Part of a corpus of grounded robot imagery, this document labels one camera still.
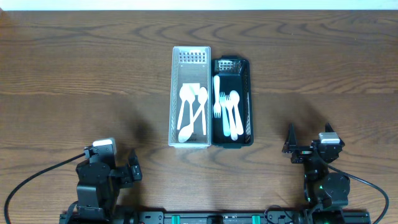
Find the white plastic spoon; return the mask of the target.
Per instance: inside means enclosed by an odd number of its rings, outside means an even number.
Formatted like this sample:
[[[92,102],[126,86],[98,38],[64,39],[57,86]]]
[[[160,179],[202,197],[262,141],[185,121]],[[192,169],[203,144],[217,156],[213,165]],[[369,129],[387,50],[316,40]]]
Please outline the white plastic spoon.
[[[190,139],[191,135],[193,134],[194,131],[194,123],[197,120],[199,114],[201,113],[201,107],[199,106],[199,108],[197,109],[197,111],[193,114],[193,124],[190,125],[190,111],[189,111],[189,124],[187,126],[184,126],[179,134],[178,134],[178,141],[180,143],[186,142],[187,140]]]
[[[186,88],[187,94],[188,94],[187,100],[190,105],[190,125],[192,125],[194,122],[194,120],[193,120],[193,102],[195,101],[195,94],[190,86],[186,86],[185,88]]]
[[[201,107],[201,124],[202,124],[202,131],[203,131],[203,135],[206,135],[206,114],[205,114],[205,104],[207,102],[208,99],[208,92],[207,89],[205,87],[201,87],[200,88],[200,92],[199,92],[199,96],[198,96],[198,100],[200,103],[200,107]]]
[[[230,97],[231,101],[233,102],[237,134],[242,135],[244,131],[243,131],[243,124],[242,124],[241,116],[240,116],[240,112],[239,112],[240,96],[236,90],[232,90],[229,94],[229,97]]]
[[[180,130],[181,123],[182,123],[185,101],[187,100],[187,96],[186,96],[187,92],[188,92],[188,86],[183,85],[181,87],[180,93],[179,93],[179,97],[180,97],[182,103],[180,105],[180,111],[179,111],[179,114],[178,114],[178,122],[177,122],[177,129],[178,130]]]

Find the pale green plastic fork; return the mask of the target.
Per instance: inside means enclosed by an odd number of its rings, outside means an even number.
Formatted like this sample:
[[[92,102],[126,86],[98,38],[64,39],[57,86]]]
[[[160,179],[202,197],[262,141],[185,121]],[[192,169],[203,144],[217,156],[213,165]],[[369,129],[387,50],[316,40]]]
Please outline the pale green plastic fork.
[[[225,137],[230,136],[231,131],[229,127],[228,115],[226,113],[226,95],[224,92],[220,93],[220,105],[222,111],[222,120],[223,120],[223,134]]]

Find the black perforated plastic tray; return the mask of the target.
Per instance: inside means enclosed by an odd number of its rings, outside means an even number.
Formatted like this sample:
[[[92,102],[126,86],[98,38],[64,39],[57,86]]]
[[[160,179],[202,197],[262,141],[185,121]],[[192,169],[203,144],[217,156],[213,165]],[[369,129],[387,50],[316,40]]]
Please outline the black perforated plastic tray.
[[[240,96],[239,112],[243,124],[243,134],[238,135],[238,139],[233,141],[231,135],[225,137],[223,134],[222,111],[221,118],[215,118],[213,105],[215,102],[213,77],[220,77],[220,93],[229,95],[232,90],[236,90]],[[222,56],[211,61],[211,143],[215,146],[224,148],[241,148],[250,146],[254,141],[253,121],[252,121],[252,102],[251,102],[251,77],[250,63],[248,60],[238,56]]]

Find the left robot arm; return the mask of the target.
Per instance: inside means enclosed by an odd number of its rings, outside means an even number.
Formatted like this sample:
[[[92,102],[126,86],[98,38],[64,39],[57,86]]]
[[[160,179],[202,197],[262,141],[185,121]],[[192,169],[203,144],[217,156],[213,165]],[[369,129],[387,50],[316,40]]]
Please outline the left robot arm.
[[[113,144],[88,146],[86,159],[76,167],[78,201],[73,223],[136,223],[137,215],[129,209],[116,206],[121,189],[131,188],[142,180],[142,172],[135,151],[127,163],[117,166]]]

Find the white plastic fork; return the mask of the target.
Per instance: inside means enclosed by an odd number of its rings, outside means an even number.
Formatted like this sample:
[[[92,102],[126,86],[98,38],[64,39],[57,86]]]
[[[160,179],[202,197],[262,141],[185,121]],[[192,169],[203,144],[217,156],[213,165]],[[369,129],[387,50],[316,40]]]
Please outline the white plastic fork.
[[[220,105],[220,77],[215,75],[213,77],[213,88],[214,88],[214,97],[215,102],[213,105],[213,114],[215,118],[221,118],[221,105]]]
[[[231,98],[229,97],[229,95],[226,96],[226,108],[228,110],[228,116],[229,116],[231,139],[233,141],[236,141],[238,139],[238,134],[236,132],[236,125],[235,125],[234,117],[233,117],[233,102],[231,101]]]

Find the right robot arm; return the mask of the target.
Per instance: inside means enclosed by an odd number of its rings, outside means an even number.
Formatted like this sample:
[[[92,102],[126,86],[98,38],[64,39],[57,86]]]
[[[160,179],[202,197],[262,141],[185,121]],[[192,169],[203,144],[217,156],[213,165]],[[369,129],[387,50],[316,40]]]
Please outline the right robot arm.
[[[304,196],[309,203],[294,214],[294,223],[338,223],[344,220],[342,208],[348,204],[350,180],[339,172],[330,172],[328,165],[337,158],[345,143],[330,124],[309,146],[298,144],[294,126],[289,125],[282,152],[290,154],[293,164],[304,166]]]

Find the white perforated plastic tray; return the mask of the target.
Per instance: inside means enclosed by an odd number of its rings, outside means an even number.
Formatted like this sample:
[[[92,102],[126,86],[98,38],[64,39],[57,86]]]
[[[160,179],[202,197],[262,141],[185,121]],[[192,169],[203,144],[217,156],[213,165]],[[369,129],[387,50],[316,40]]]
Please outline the white perforated plastic tray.
[[[194,123],[190,139],[180,143],[178,134],[189,124],[190,105],[185,101],[180,130],[177,129],[178,114],[182,103],[179,93],[183,85],[190,86],[195,94],[193,113],[200,106],[198,96],[201,87],[208,92],[205,104],[206,135],[203,135],[201,113]],[[175,46],[172,51],[172,70],[169,109],[169,146],[180,149],[206,149],[211,145],[211,48],[207,46]]]

